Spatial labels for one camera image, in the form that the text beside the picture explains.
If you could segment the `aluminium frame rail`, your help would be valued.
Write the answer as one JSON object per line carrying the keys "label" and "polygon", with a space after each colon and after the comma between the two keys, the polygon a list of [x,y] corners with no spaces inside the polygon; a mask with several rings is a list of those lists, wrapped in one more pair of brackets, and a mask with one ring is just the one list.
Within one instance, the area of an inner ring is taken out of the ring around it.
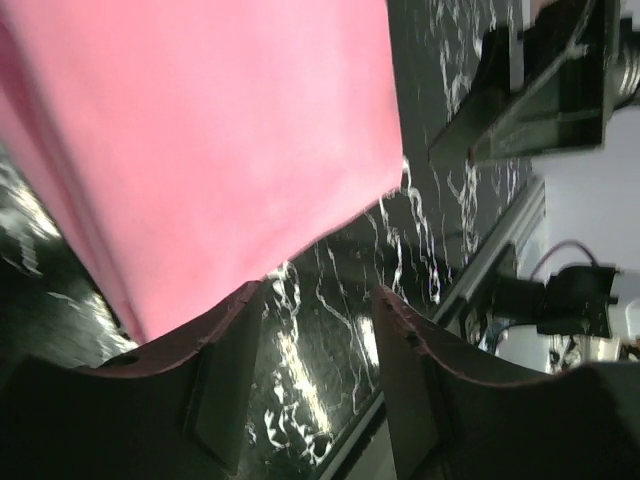
{"label": "aluminium frame rail", "polygon": [[538,176],[529,178],[514,201],[486,236],[473,258],[457,276],[438,305],[432,320],[442,328],[448,328],[454,310],[471,305],[480,290],[493,275],[498,259],[511,245],[515,256],[523,252],[529,237],[545,215],[544,180]]}

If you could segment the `light pink t-shirt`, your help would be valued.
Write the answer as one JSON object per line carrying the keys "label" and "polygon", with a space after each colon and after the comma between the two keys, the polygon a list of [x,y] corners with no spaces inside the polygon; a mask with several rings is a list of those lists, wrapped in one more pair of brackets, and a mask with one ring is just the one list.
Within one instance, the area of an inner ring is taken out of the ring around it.
{"label": "light pink t-shirt", "polygon": [[150,341],[396,189],[382,1],[5,1],[1,141]]}

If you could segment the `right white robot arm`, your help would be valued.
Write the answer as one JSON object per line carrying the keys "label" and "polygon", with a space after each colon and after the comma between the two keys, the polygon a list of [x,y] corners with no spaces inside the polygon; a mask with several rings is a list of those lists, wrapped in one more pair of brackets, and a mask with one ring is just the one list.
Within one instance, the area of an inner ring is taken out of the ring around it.
{"label": "right white robot arm", "polygon": [[[431,160],[475,165],[601,147],[613,114],[639,102],[639,33],[616,1],[555,1],[520,32],[524,82],[510,80],[511,36],[488,32],[470,93],[432,142]],[[472,310],[540,334],[619,340],[610,311],[622,272],[590,260],[547,281],[482,273],[468,296],[437,316],[464,323]]]}

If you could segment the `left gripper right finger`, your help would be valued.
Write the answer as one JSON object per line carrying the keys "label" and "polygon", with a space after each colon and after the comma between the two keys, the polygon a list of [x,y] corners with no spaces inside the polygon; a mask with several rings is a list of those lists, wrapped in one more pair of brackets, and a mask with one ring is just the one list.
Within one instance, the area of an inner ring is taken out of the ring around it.
{"label": "left gripper right finger", "polygon": [[372,301],[399,478],[638,477],[637,363],[548,375],[466,343],[384,286]]}

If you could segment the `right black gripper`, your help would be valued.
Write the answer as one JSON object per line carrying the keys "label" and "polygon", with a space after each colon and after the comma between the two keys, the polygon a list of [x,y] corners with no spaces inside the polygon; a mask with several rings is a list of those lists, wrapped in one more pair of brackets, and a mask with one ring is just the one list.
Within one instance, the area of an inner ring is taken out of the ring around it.
{"label": "right black gripper", "polygon": [[[533,25],[485,33],[471,89],[428,148],[435,165],[596,149],[639,101],[639,31],[618,1],[554,1]],[[507,131],[504,146],[491,135]]]}

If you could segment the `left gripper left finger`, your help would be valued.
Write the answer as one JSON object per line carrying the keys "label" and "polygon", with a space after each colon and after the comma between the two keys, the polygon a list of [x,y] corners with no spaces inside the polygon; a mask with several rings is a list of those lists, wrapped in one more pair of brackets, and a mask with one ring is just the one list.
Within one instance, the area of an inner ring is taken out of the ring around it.
{"label": "left gripper left finger", "polygon": [[5,479],[226,479],[236,474],[261,330],[251,281],[105,364],[1,360]]}

